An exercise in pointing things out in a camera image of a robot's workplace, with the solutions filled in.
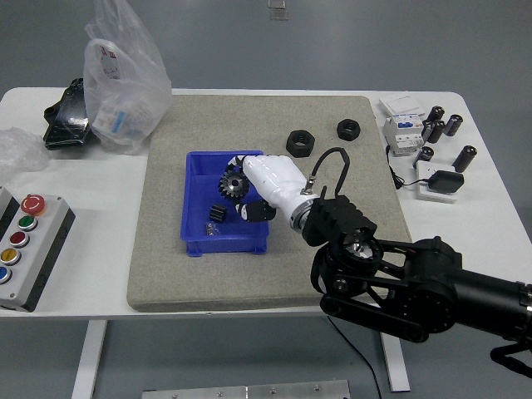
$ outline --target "cable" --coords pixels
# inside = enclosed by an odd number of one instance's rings
[[[345,340],[345,342],[347,342],[347,345],[349,345],[351,347],[351,349],[353,351],[355,351],[358,354],[358,356],[360,356],[360,358],[367,364],[367,366],[369,367],[370,371],[372,372],[373,381],[375,382],[375,388],[377,389],[377,394],[379,396],[379,399],[382,399],[381,388],[379,387],[379,382],[377,381],[377,375],[375,374],[375,370],[373,370],[372,364],[364,357],[364,355],[362,355],[362,353],[357,349],[357,347],[355,347],[351,343],[351,341],[349,341],[349,339],[343,334],[343,332],[340,330],[340,328],[338,328],[338,326],[334,323],[334,321],[329,316],[327,316],[327,319],[332,324],[332,326],[336,329],[338,334],[340,334],[342,336],[342,338]]]
[[[392,167],[390,166],[390,146],[386,146],[386,160],[388,161],[388,167],[390,168],[390,173],[392,173],[392,179],[393,184],[396,186],[396,190],[399,190],[403,185],[414,185],[415,183],[420,183],[422,181],[429,181],[428,179],[419,179],[416,181],[412,181],[411,183],[405,184],[405,180],[398,176],[396,172],[393,171]]]
[[[342,155],[342,159],[343,159],[342,173],[340,174],[340,178],[338,179],[338,182],[336,184],[336,189],[334,189],[334,196],[338,197],[338,193],[340,192],[340,189],[342,188],[343,181],[346,179],[347,171],[349,170],[349,165],[350,165],[349,155],[342,147],[334,147],[334,148],[331,148],[325,151],[322,154],[322,156],[319,157],[318,162],[316,162],[316,165],[314,166],[314,169],[311,175],[316,177],[318,168],[322,164],[323,160],[325,160],[325,158],[327,158],[333,152],[339,152]]]

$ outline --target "red button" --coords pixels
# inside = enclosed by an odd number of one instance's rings
[[[22,231],[17,231],[16,233],[11,234],[11,237],[9,237],[9,243],[15,248],[24,247],[29,240],[30,237]]]
[[[20,205],[22,212],[40,214],[44,210],[44,198],[40,195],[29,195]]]

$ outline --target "power adapter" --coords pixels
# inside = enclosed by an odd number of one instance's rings
[[[437,170],[428,179],[429,189],[446,194],[455,193],[462,185],[464,185],[464,175],[447,170]]]

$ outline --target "green button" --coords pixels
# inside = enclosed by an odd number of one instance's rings
[[[23,216],[18,220],[18,227],[24,231],[30,231],[37,227],[37,219],[33,216]]]

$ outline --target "black gear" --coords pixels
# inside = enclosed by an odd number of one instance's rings
[[[236,170],[228,170],[222,175],[218,191],[228,200],[243,198],[249,191],[248,178]]]

